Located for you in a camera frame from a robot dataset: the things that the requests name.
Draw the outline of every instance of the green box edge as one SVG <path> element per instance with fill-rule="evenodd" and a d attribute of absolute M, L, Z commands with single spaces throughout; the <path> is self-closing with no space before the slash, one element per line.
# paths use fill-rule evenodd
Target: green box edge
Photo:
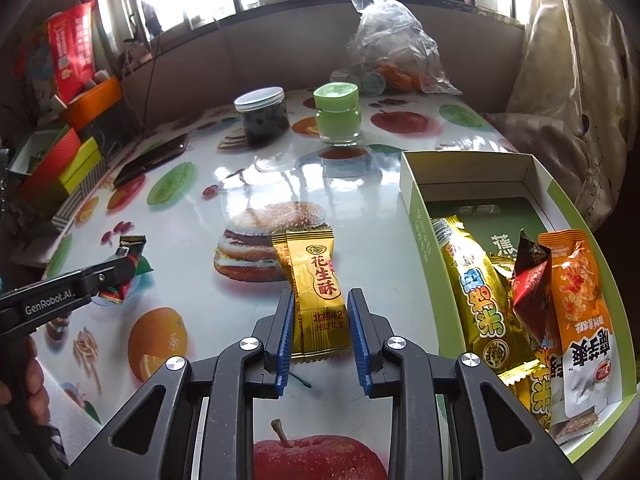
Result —
<path fill-rule="evenodd" d="M 411 178 L 409 220 L 416 238 L 416 243 L 418 244 L 422 269 L 429 289 L 433 317 L 436 323 L 436 333 L 438 334 L 438 354 L 455 359 L 466 350 L 462 326 L 460 325 L 460 317 L 458 316 L 458 308 L 443 258 L 430 257 L 434 249 L 436 250 L 435 255 L 440 256 L 440 248 L 433 227 L 431 226 L 431 218 L 427 206 L 422 199 L 413 175 Z M 590 229 L 587 227 L 587 224 L 585 224 L 584 219 L 574 207 L 574 204 L 569 200 L 569 197 L 555 180 L 552 179 L 550 181 L 547 193 L 558 206 L 558 209 L 562 212 L 569 225 L 572 228 L 582 229 L 588 234 L 594 256 L 600 269 L 602 289 L 607 297 L 607 306 L 609 307 L 610 315 L 615 326 L 618 354 L 620 356 L 622 401 L 596 431 L 591 433 L 581 444 L 567 454 L 567 457 L 573 463 L 601 439 L 620 418 L 636 396 L 636 382 L 634 380 L 636 376 L 636 362 L 626 311 L 622 303 L 622 298 L 620 297 L 620 292 L 618 291 L 618 286 L 613 279 L 609 264 L 604 258 L 602 250 Z M 422 226 L 420 229 L 421 235 L 423 236 L 422 240 L 417 234 L 417 226 Z M 440 309 L 434 307 L 437 304 L 446 303 L 453 306 L 453 308 Z"/>

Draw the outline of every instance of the person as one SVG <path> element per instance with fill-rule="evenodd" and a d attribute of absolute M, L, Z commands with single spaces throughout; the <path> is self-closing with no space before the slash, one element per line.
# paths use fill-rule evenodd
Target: person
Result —
<path fill-rule="evenodd" d="M 27 404 L 35 421 L 41 426 L 49 423 L 51 414 L 49 412 L 49 394 L 44 388 L 44 373 L 40 363 L 36 360 L 38 349 L 36 343 L 29 337 L 29 361 L 24 373 L 24 380 L 29 393 Z M 12 393 L 9 387 L 0 381 L 0 406 L 11 402 Z"/>

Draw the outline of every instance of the window sill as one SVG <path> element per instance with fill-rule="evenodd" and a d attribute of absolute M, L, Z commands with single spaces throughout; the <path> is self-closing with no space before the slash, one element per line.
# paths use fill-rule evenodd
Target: window sill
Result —
<path fill-rule="evenodd" d="M 480 7 L 475 7 L 466 3 L 457 2 L 453 0 L 398 0 L 403 4 L 413 4 L 413 5 L 424 5 L 428 7 L 440 7 L 443 9 L 450 10 L 458 10 L 459 12 L 467 12 L 469 14 L 475 14 L 476 16 L 483 16 L 485 18 L 491 18 L 493 20 L 497 20 L 499 22 L 507 23 L 512 25 L 513 27 L 524 29 L 524 25 L 518 22 L 516 19 L 511 18 L 509 16 L 504 16 L 503 14 L 499 14 L 498 12 L 481 9 Z M 244 10 L 238 14 L 232 14 L 227 16 L 226 18 L 222 18 L 218 20 L 222 27 L 233 25 L 235 23 L 244 22 L 245 20 L 253 20 L 255 18 L 259 18 L 260 16 L 266 16 L 268 14 L 274 14 L 276 12 L 282 12 L 283 10 L 291 10 L 291 9 L 301 9 L 303 7 L 314 7 L 321 5 L 330 5 L 330 4 L 343 4 L 343 3 L 351 3 L 351 0 L 287 0 L 284 2 L 268 4 L 261 7 L 255 7 L 253 9 Z M 181 46 L 189 41 L 195 40 L 205 34 L 209 34 L 210 32 L 219 30 L 219 26 L 216 22 L 205 22 L 195 28 L 189 29 L 185 28 L 185 30 L 177 35 L 175 34 L 175 30 L 177 27 L 182 27 L 182 24 L 177 25 L 174 28 L 169 29 L 168 31 L 163 32 L 160 35 L 160 52 L 158 54 L 159 57 L 162 54 L 166 54 L 170 52 L 174 48 Z M 165 47 L 163 45 L 163 37 L 167 34 L 168 45 Z M 156 44 L 158 39 L 155 38 L 152 43 Z M 145 66 L 147 63 L 152 62 L 152 58 L 144 63 L 140 64 L 133 71 L 140 69 L 140 67 Z"/>

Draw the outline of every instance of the blue gripper pad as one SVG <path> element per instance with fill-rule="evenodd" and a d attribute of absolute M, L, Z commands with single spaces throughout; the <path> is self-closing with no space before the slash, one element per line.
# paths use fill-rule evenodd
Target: blue gripper pad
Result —
<path fill-rule="evenodd" d="M 353 355 L 356 359 L 356 369 L 358 370 L 358 380 L 368 396 L 371 393 L 371 368 L 369 363 L 369 347 L 364 337 L 360 314 L 356 306 L 353 293 L 349 291 L 347 296 L 347 312 L 349 313 L 349 331 L 351 332 L 351 343 L 353 345 Z"/>
<path fill-rule="evenodd" d="M 294 315 L 294 294 L 289 297 L 287 307 L 287 317 L 282 326 L 282 335 L 278 345 L 278 370 L 276 373 L 276 393 L 279 397 L 284 393 L 284 388 L 289 380 L 289 365 L 291 364 L 291 350 L 293 348 L 293 315 Z"/>

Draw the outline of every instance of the black smartphone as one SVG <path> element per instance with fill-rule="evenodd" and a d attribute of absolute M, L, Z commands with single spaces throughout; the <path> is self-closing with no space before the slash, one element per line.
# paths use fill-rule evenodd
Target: black smartphone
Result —
<path fill-rule="evenodd" d="M 161 146 L 149 150 L 127 163 L 125 167 L 120 170 L 120 173 L 113 183 L 113 187 L 119 188 L 124 186 L 140 174 L 157 168 L 161 164 L 183 153 L 184 150 L 187 149 L 188 135 L 189 134 L 184 134 L 175 137 L 175 139 L 168 140 Z"/>

